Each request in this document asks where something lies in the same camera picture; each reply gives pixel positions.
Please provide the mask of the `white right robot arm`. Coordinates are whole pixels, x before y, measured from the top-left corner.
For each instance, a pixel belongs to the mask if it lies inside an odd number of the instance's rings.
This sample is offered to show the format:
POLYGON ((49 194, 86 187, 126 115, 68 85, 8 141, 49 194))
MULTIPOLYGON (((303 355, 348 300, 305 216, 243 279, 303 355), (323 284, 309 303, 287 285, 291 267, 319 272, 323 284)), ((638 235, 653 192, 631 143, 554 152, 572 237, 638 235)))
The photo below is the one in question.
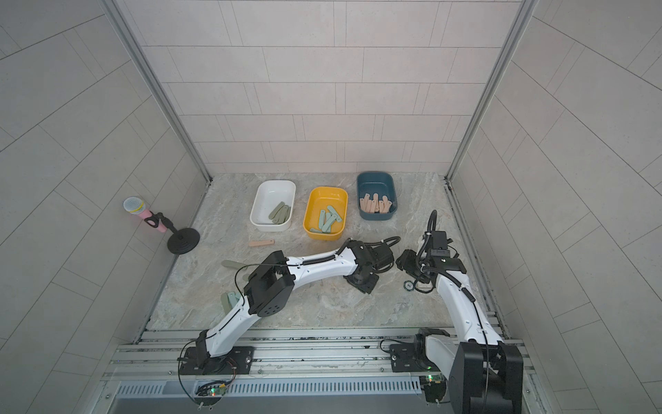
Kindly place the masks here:
POLYGON ((421 329, 418 360, 431 362, 446 379, 455 413, 520 413, 523 358, 496 333, 472 292, 467 269, 451 256, 446 233, 427 230, 417 252, 407 249, 398 268, 423 279, 448 307, 456 338, 439 329, 421 329))

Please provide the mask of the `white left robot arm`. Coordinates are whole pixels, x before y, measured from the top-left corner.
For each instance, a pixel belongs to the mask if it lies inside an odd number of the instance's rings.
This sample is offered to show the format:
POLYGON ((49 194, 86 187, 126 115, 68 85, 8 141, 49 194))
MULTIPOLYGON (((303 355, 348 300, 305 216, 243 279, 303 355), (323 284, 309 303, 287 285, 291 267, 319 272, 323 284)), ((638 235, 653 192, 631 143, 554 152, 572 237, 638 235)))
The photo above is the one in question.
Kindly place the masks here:
POLYGON ((284 310, 291 293, 312 282, 342 277, 360 292, 373 291, 379 275, 395 264, 391 248, 400 242, 392 236, 377 243, 346 239, 335 251, 304 257, 271 253, 249 275, 242 299, 217 326, 201 332, 196 340, 198 367, 208 360, 224 358, 238 339, 259 319, 284 310))

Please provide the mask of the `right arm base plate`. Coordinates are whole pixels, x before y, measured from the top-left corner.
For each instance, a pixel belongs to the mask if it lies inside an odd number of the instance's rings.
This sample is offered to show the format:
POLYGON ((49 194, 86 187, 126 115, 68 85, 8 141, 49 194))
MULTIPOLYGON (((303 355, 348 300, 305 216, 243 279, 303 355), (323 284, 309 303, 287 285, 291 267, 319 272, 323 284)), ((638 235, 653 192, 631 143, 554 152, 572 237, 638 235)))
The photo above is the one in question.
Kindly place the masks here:
POLYGON ((438 367, 424 356, 418 356, 413 344, 392 343, 388 353, 393 373, 439 373, 438 367))

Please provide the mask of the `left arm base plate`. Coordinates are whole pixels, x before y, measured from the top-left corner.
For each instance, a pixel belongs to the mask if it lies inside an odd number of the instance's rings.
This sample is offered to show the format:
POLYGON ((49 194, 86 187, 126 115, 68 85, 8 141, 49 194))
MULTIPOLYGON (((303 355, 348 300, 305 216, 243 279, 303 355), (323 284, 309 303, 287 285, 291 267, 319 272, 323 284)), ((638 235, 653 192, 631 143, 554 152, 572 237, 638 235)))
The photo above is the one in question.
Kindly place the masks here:
POLYGON ((202 358, 195 346, 179 357, 178 373, 181 375, 231 375, 249 374, 253 364, 255 347, 234 347, 221 357, 202 358))

